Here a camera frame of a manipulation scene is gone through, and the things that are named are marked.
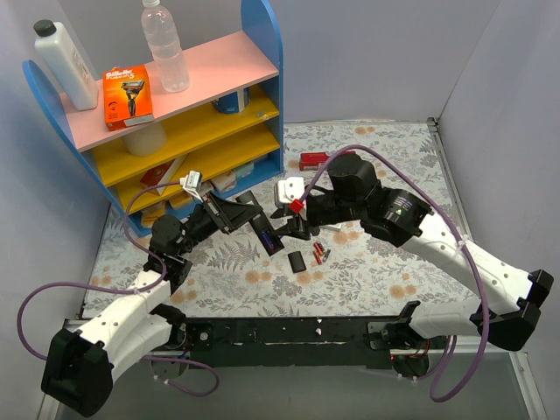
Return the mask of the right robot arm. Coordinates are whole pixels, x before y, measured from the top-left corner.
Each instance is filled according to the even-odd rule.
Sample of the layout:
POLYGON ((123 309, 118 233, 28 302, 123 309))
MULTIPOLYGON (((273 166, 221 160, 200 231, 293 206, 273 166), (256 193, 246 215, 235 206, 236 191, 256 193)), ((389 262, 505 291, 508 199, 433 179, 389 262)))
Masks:
POLYGON ((411 192, 382 186, 374 166, 356 154, 336 157, 327 174, 332 189, 308 195, 297 213, 290 206, 305 191, 303 178, 277 181, 272 216, 287 220, 281 235, 308 240, 323 226, 358 221, 375 239, 420 256, 472 292, 478 290, 472 272, 476 269, 486 293, 483 299, 456 303, 408 303, 395 321, 373 330, 374 340, 412 348, 438 336, 487 333, 488 341, 501 349, 525 346, 550 293, 552 275, 517 269, 472 241, 454 237, 442 215, 411 192))

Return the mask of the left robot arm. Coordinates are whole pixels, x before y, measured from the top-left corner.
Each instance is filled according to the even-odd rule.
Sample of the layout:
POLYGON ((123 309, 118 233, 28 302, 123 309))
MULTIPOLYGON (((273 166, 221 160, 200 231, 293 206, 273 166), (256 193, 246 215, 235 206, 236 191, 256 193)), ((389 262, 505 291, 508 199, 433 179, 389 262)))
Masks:
POLYGON ((180 348, 184 317, 164 304, 193 266, 184 255, 211 235, 229 234, 260 216, 252 192, 235 200, 208 193, 187 221, 166 214, 152 226, 149 258, 135 281, 105 310, 75 331, 52 338, 42 391, 91 417, 108 400, 116 380, 152 349, 180 348))

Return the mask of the blue purple battery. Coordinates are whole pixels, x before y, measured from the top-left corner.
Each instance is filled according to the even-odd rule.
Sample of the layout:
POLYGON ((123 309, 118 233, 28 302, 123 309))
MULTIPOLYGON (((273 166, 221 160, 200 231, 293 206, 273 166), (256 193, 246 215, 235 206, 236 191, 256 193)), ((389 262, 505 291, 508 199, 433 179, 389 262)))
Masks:
POLYGON ((275 245, 273 241, 270 239, 270 236, 266 232, 262 232, 261 238, 264 245, 266 246, 266 249, 270 252, 273 252, 275 250, 275 245))

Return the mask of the black battery cover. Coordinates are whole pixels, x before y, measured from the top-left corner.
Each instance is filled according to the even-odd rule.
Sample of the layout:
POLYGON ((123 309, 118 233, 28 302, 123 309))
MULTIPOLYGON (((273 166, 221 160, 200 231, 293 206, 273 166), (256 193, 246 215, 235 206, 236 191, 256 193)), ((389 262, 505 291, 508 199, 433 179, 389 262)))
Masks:
POLYGON ((291 270, 294 274, 306 271, 305 260, 300 251, 291 252, 288 254, 291 270))

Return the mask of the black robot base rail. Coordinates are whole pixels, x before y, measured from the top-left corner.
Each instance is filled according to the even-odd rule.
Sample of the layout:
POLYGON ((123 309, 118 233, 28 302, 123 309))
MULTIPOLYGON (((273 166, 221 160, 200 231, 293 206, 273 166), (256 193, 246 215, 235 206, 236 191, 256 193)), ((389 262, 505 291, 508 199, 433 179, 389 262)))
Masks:
POLYGON ((158 347, 213 368, 355 366, 427 372, 444 337, 423 339, 396 316, 185 318, 158 347))

